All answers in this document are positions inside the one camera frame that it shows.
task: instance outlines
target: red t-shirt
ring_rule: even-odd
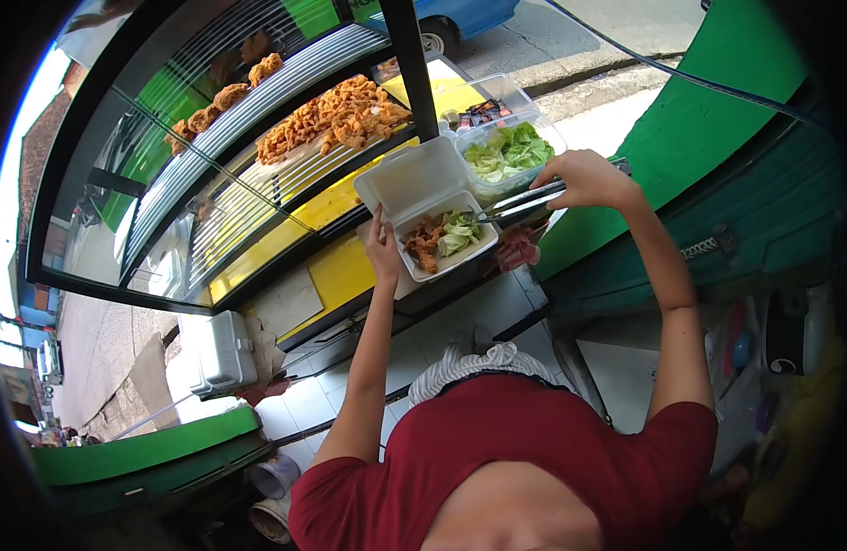
[[[491,461],[526,461],[594,512],[606,548],[647,548],[686,513],[711,467],[717,419],[669,405],[620,435],[568,391],[519,376],[462,382],[413,407],[385,461],[336,457],[292,488],[289,531],[301,551],[418,551],[448,495]]]

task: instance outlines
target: bucket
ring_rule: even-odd
[[[301,477],[301,469],[295,459],[280,454],[250,467],[249,477],[262,494],[271,499],[282,499]]]
[[[288,533],[288,514],[274,499],[267,498],[250,507],[249,522],[270,541],[286,544],[292,540]]]

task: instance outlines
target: building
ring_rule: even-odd
[[[65,112],[77,92],[87,70],[72,62],[63,77],[62,90],[43,110],[41,116],[22,138],[20,153],[19,182],[19,220],[16,226],[16,252],[11,259],[11,287],[17,316],[34,325],[55,328],[59,312],[60,295],[58,289],[46,285],[32,284],[25,279],[26,251],[28,248],[28,229],[31,225],[32,210],[41,176],[50,148],[59,125],[65,118]],[[65,243],[71,231],[71,222],[65,218],[50,217],[50,228],[44,244],[44,264],[58,269],[62,267],[65,256]],[[50,337],[49,332],[21,327],[22,344],[26,347],[39,347]]]

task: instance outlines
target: car wheel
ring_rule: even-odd
[[[438,18],[421,21],[421,41],[424,51],[439,52],[448,59],[452,59],[457,53],[457,45],[460,42],[454,29]]]

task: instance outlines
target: glass display case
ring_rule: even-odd
[[[438,134],[428,85],[397,98],[375,82],[387,66],[427,78],[416,32],[383,30],[416,28],[411,3],[135,4],[117,24],[70,24],[59,39],[89,66],[44,169],[30,281],[149,308],[236,309],[370,217],[359,171]]]

